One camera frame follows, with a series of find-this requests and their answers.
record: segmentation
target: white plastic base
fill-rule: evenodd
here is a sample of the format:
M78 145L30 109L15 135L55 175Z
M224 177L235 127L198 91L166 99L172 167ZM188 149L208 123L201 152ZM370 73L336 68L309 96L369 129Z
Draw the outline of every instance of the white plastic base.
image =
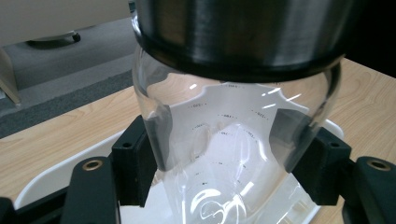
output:
M337 137L341 139L344 137L341 128L331 121L326 120L324 127ZM38 175L23 189L15 202L15 207L21 208L68 186L73 168L77 163L94 156L108 156L111 147L122 133L114 134ZM267 223L309 223L319 210L319 206L315 205L309 195L298 186L299 184L293 175L287 177L284 184L271 198L271 211L267 210L263 214L265 219L268 220ZM295 191L293 192L293 199L287 198L290 196L291 190ZM151 187L145 208L122 206L120 215L122 224L174 223L162 182Z

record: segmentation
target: wooden table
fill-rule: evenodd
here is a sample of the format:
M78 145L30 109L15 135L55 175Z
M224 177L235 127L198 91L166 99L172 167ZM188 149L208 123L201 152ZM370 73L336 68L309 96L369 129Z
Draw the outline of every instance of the wooden table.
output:
M330 119L345 132L352 159L374 156L396 163L396 79L347 59ZM125 129L139 114L133 88L0 139L0 195L15 200L39 173ZM312 223L342 223L338 206L319 210Z

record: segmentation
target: printed measurement markings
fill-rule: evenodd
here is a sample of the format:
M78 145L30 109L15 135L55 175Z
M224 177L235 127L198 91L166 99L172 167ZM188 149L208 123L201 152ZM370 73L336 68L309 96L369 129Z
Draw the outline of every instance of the printed measurement markings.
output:
M254 111L254 110L250 110L251 112L255 113L257 116L259 116L262 119L266 119L268 120L268 118L260 111Z
M198 103L198 104L190 105L188 108L194 109L194 108L198 108L198 107L201 107L204 105L206 105L206 103Z

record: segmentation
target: clear glass container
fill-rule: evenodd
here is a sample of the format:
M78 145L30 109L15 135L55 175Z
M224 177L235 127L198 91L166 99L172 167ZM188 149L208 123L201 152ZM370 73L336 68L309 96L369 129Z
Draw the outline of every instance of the clear glass container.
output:
M265 209L315 136L339 67L281 83L177 71L138 47L134 89L175 223L265 223Z

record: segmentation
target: stainless steel cap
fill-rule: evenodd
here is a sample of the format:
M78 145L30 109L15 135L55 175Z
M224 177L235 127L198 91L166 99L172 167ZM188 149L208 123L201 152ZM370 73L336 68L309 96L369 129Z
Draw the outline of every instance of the stainless steel cap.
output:
M346 52L364 0L136 0L141 47L187 73L230 81L308 77Z

